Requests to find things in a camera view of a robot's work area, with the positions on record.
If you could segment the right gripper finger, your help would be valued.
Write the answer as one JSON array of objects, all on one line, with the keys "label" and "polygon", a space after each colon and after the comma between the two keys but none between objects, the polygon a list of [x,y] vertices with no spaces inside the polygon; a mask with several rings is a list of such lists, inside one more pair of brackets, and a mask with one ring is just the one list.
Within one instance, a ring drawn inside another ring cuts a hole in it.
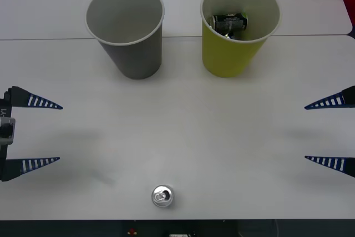
[{"label": "right gripper finger", "polygon": [[305,158],[324,167],[355,177],[354,157],[317,157],[307,155]]},{"label": "right gripper finger", "polygon": [[317,100],[305,106],[305,110],[354,108],[354,88],[355,86],[351,86],[339,93]]}]

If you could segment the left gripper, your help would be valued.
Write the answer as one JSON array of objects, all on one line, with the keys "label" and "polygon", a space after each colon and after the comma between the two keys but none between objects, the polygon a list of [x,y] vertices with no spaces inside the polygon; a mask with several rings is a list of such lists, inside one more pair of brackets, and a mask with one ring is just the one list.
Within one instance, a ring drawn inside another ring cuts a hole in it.
[{"label": "left gripper", "polygon": [[10,181],[23,174],[52,164],[60,157],[6,159],[8,146],[13,143],[12,106],[19,108],[63,109],[51,100],[30,93],[23,88],[13,86],[10,93],[5,92],[1,99],[1,181]]}]

